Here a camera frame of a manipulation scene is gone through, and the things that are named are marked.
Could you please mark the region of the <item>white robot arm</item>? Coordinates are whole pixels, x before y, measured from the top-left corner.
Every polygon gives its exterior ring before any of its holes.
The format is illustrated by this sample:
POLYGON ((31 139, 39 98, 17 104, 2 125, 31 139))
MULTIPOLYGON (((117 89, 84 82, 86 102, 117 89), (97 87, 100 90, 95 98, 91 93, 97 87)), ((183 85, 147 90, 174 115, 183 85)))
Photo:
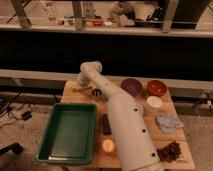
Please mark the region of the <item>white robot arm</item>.
POLYGON ((78 83, 86 86, 93 82, 108 98, 108 120, 122 171, 165 171, 143 119, 143 109, 101 71, 98 61, 82 63, 78 83))

